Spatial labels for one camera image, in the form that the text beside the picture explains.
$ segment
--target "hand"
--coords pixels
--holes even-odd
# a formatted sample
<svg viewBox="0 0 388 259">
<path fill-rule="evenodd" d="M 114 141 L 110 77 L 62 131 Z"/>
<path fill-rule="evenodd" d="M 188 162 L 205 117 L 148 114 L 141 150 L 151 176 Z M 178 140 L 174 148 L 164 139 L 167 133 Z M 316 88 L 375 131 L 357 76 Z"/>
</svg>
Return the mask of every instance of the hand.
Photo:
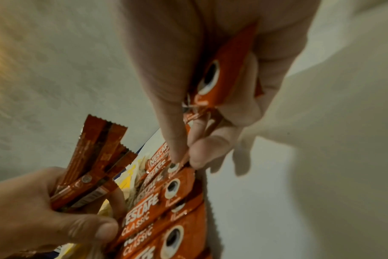
<svg viewBox="0 0 388 259">
<path fill-rule="evenodd" d="M 178 162 L 189 146 L 190 164 L 203 167 L 229 152 L 244 126 L 258 121 L 303 50 L 319 0 L 112 0 L 119 10 L 120 33 L 137 76 L 151 100 L 162 134 Z M 186 136 L 181 103 L 201 55 L 252 22 L 259 21 L 254 47 L 235 89 L 209 118 L 194 122 Z M 260 80 L 265 95 L 254 99 Z"/>
<path fill-rule="evenodd" d="M 50 209 L 50 196 L 63 168 L 48 168 L 0 182 L 0 258 L 23 250 L 53 250 L 66 243 L 107 243 L 117 234 L 113 218 L 92 215 L 107 198 L 115 217 L 126 212 L 120 189 L 66 214 Z"/>
</svg>

